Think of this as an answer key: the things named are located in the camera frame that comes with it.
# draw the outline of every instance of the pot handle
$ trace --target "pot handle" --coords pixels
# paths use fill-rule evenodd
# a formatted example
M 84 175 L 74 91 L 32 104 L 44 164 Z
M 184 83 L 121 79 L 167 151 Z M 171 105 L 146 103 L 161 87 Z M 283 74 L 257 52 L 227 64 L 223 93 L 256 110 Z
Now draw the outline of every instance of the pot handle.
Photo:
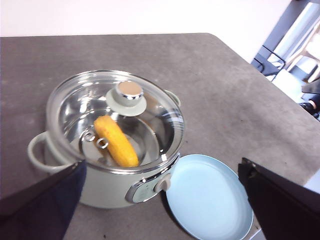
M 177 95 L 175 95 L 172 91 L 166 89 L 164 91 L 173 99 L 173 101 L 178 105 L 178 107 L 181 106 L 181 101 Z
M 44 142 L 46 141 L 46 136 L 47 136 L 47 132 L 44 131 L 40 134 L 38 134 L 37 136 L 35 136 L 28 144 L 28 148 L 27 148 L 27 154 L 29 157 L 30 162 L 39 170 L 42 170 L 46 173 L 50 173 L 50 174 L 54 174 L 57 173 L 69 166 L 71 166 L 72 164 L 67 164 L 67 165 L 60 165 L 60 166 L 49 166 L 49 165 L 45 165 L 44 163 L 42 163 L 41 161 L 39 161 L 35 154 L 34 154 L 34 148 L 35 146 L 39 143 L 39 142 Z

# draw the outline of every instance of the white wall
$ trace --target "white wall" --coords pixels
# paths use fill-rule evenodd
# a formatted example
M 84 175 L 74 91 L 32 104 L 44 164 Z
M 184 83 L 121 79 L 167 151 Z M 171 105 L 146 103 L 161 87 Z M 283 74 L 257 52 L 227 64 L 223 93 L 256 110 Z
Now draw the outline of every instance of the white wall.
M 1 0 L 1 36 L 206 32 L 251 62 L 291 0 Z

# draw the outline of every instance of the metal ring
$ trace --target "metal ring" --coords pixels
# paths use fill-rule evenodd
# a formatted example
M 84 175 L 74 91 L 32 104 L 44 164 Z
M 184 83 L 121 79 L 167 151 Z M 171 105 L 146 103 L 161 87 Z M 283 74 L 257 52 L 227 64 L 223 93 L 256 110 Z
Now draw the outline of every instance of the metal ring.
M 107 139 L 105 139 L 104 137 L 100 137 L 97 141 L 96 141 L 96 146 L 100 149 L 105 149 L 106 147 L 108 147 L 109 142 Z

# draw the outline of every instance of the glass lid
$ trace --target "glass lid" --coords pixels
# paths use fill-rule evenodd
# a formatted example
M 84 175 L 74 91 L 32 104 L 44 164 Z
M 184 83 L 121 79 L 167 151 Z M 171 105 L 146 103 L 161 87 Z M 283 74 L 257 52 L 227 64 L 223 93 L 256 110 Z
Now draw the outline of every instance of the glass lid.
M 75 75 L 50 95 L 48 133 L 62 154 L 118 173 L 151 171 L 173 160 L 184 119 L 177 101 L 131 73 Z

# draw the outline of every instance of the pot body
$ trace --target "pot body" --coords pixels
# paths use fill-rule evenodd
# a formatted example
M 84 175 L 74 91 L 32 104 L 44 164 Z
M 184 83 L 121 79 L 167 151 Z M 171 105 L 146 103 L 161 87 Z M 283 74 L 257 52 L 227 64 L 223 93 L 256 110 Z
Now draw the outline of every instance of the pot body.
M 44 161 L 48 166 L 68 165 L 73 161 L 59 154 L 47 134 L 44 145 Z M 165 176 L 172 174 L 180 154 L 163 166 L 133 174 L 122 174 L 99 169 L 87 163 L 86 179 L 80 202 L 96 208 L 114 209 L 128 207 L 135 203 L 145 202 L 157 195 L 155 186 Z
M 122 103 L 118 97 L 131 96 L 130 89 L 114 101 L 106 97 L 121 84 L 128 86 L 131 82 L 143 90 L 144 111 L 137 115 L 132 115 L 131 109 L 136 106 L 119 108 L 126 110 L 124 113 L 116 108 Z M 87 176 L 80 200 L 84 204 L 120 208 L 145 202 L 169 187 L 170 173 L 180 157 L 184 119 L 179 106 L 179 98 L 172 92 L 128 72 L 95 70 L 77 74 L 51 93 L 46 106 L 46 132 L 31 140 L 29 159 L 51 174 L 85 160 Z M 119 166 L 109 151 L 97 145 L 94 121 L 105 115 L 117 122 L 131 143 L 138 166 Z M 33 154 L 39 142 L 45 143 L 45 164 Z

